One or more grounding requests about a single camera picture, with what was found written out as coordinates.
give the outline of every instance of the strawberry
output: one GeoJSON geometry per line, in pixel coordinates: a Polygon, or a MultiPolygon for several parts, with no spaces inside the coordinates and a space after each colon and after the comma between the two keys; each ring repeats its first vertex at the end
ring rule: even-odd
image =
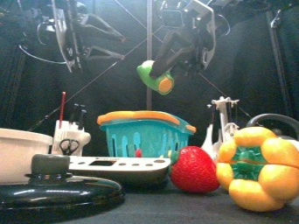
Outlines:
{"type": "Polygon", "coordinates": [[[186,146],[173,154],[170,169],[174,185],[186,192],[209,193],[221,186],[217,165],[198,146],[186,146]]]}

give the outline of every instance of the plastic toy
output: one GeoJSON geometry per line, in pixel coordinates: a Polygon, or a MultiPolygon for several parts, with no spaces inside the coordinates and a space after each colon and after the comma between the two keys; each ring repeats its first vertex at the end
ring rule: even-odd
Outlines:
{"type": "Polygon", "coordinates": [[[198,146],[183,147],[173,154],[170,176],[174,185],[190,193],[209,193],[221,186],[217,166],[198,146]]]}
{"type": "Polygon", "coordinates": [[[153,60],[147,60],[142,66],[137,68],[143,83],[162,95],[167,95],[174,89],[174,77],[170,71],[166,71],[159,78],[154,78],[150,73],[153,71],[153,60]]]}
{"type": "Polygon", "coordinates": [[[273,211],[299,195],[299,152],[263,127],[241,129],[219,148],[218,179],[237,204],[273,211]]]}

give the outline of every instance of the black handle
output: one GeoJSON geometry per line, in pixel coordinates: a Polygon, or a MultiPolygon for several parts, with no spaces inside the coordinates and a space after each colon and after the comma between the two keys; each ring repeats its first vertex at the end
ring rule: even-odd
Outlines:
{"type": "Polygon", "coordinates": [[[279,115],[279,114],[258,115],[250,119],[250,121],[247,122],[247,127],[257,126],[258,122],[265,120],[274,120],[274,121],[279,121],[282,123],[289,124],[294,128],[297,140],[299,140],[299,122],[293,117],[286,115],[279,115]]]}

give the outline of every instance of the metal rod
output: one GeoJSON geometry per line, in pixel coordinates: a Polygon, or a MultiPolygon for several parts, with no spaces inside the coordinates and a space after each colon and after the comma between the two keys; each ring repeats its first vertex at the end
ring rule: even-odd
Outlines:
{"type": "Polygon", "coordinates": [[[285,65],[282,60],[282,52],[281,52],[281,47],[278,42],[277,28],[273,28],[270,25],[274,20],[274,15],[271,11],[266,13],[266,19],[269,23],[269,33],[270,33],[271,44],[273,44],[274,55],[275,55],[275,67],[277,67],[281,91],[282,91],[283,102],[285,102],[285,114],[287,116],[294,116],[293,106],[290,103],[291,102],[290,94],[289,94],[287,85],[286,85],[286,70],[285,70],[285,65]]]}
{"type": "MultiPolygon", "coordinates": [[[[154,1],[147,0],[147,60],[151,60],[153,55],[153,35],[154,35],[154,1]]],[[[153,110],[153,89],[146,90],[146,109],[153,110]]]]}

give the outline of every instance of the white container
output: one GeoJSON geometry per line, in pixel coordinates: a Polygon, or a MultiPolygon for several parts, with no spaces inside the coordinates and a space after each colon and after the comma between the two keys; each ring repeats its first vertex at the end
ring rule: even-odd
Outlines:
{"type": "Polygon", "coordinates": [[[16,129],[0,129],[0,184],[23,183],[32,173],[32,157],[49,154],[53,137],[16,129]]]}

